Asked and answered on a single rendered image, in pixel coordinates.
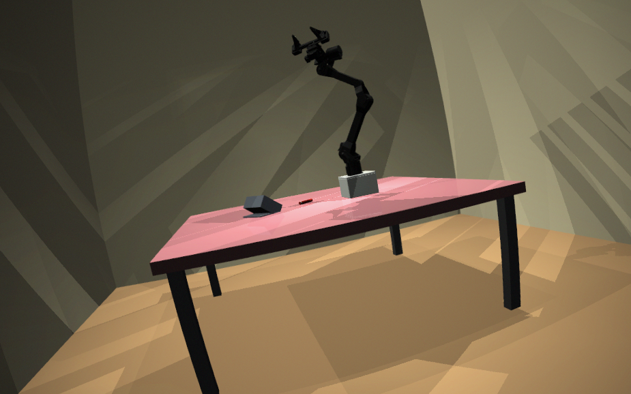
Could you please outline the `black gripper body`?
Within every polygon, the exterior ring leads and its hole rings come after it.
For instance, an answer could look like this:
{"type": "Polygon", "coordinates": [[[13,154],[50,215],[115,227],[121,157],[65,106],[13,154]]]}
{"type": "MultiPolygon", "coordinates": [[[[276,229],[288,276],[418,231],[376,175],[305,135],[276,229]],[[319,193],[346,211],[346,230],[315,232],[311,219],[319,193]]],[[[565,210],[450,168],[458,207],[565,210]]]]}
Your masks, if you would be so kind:
{"type": "Polygon", "coordinates": [[[321,44],[324,44],[324,43],[326,43],[328,41],[330,41],[330,38],[329,38],[329,35],[328,35],[328,31],[324,31],[324,39],[321,39],[319,41],[319,39],[317,38],[317,39],[314,39],[313,41],[309,41],[309,42],[307,42],[305,44],[302,44],[302,45],[299,44],[299,50],[297,50],[295,52],[293,51],[293,45],[292,45],[292,53],[293,53],[293,55],[297,56],[298,54],[302,53],[302,49],[304,49],[304,48],[307,48],[307,51],[310,52],[310,51],[316,49],[317,46],[318,46],[319,49],[320,49],[320,56],[321,56],[322,53],[323,53],[323,49],[321,48],[321,45],[319,45],[318,43],[320,42],[321,44]]]}

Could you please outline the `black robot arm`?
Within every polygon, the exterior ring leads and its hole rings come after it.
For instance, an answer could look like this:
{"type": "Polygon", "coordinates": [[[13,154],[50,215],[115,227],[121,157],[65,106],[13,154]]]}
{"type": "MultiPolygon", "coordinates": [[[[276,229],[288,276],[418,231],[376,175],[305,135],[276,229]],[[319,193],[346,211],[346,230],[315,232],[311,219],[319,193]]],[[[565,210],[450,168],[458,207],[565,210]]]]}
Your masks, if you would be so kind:
{"type": "Polygon", "coordinates": [[[346,164],[346,172],[348,176],[362,174],[360,165],[360,155],[356,153],[356,140],[362,127],[362,122],[366,113],[370,110],[373,104],[373,98],[369,94],[369,91],[364,85],[363,80],[356,79],[352,76],[343,74],[333,68],[336,60],[342,59],[342,49],[339,45],[328,48],[323,51],[320,56],[320,49],[317,46],[312,51],[306,51],[308,54],[304,57],[307,63],[314,60],[317,66],[317,74],[322,76],[328,76],[346,82],[355,87],[357,101],[356,101],[356,116],[352,122],[351,129],[348,133],[346,142],[342,142],[339,148],[339,156],[346,164]],[[328,65],[327,65],[328,64],[328,65]]]}

